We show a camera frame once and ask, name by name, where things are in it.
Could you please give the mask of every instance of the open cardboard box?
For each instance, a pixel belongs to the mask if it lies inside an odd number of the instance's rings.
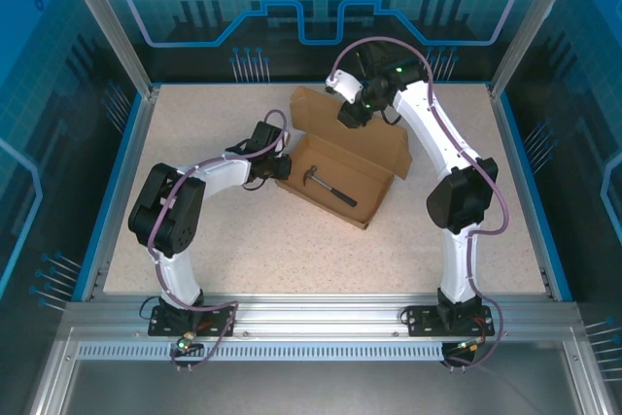
[[[292,173],[276,184],[359,228],[367,228],[395,175],[405,179],[412,157],[408,133],[374,117],[350,129],[337,120],[341,107],[331,97],[300,87],[292,94],[292,126],[306,132],[291,152]],[[304,173],[317,165],[316,177],[357,201],[351,207]]]

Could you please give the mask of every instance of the hammer head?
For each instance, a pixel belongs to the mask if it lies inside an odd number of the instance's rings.
[[[304,173],[304,178],[302,179],[303,185],[307,185],[307,179],[310,179],[313,175],[315,175],[316,170],[318,170],[318,166],[312,165],[311,168]]]

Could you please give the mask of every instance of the hammer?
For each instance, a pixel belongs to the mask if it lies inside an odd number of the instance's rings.
[[[327,190],[330,190],[330,192],[332,194],[334,194],[337,198],[339,198],[340,200],[348,203],[350,206],[352,206],[353,208],[357,205],[357,202],[352,199],[350,196],[348,196],[347,194],[339,191],[338,189],[334,189],[333,187],[331,187],[329,184],[327,184],[326,182],[318,179],[315,176],[315,172],[318,170],[318,166],[317,165],[312,165],[311,168],[309,170],[307,170],[304,173],[304,178],[302,179],[302,184],[304,186],[307,185],[307,179],[311,179],[311,180],[315,180],[318,184],[320,184],[322,187],[324,187]]]

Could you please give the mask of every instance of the box lid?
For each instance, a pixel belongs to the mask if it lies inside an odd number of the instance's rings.
[[[412,157],[408,151],[408,132],[401,126],[387,125],[378,117],[366,126],[347,128],[337,120],[341,102],[326,94],[299,87],[292,94],[292,126],[316,135],[363,157],[405,179]]]

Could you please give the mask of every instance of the metal base plate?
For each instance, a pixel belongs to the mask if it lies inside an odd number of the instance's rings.
[[[443,337],[447,335],[460,337],[478,337],[482,329],[473,321],[464,326],[456,327],[451,333],[443,325],[436,306],[408,306],[401,313],[401,321],[408,326],[410,337]],[[488,306],[482,306],[473,318],[488,320],[485,327],[486,336],[495,335],[495,325]]]
[[[171,315],[169,310],[170,308],[165,308],[161,305],[154,307],[147,331],[148,335],[158,337],[180,337],[184,332],[191,330],[191,326],[188,324],[192,321],[192,319],[190,319],[191,314],[192,318],[197,323],[209,324],[205,327],[201,326],[196,332],[197,337],[218,337],[221,335],[223,327],[226,325],[226,319],[230,316],[233,308],[205,313],[180,310],[180,313],[185,314],[181,319],[179,315]],[[225,333],[226,337],[233,335],[234,327],[235,323],[233,323]]]

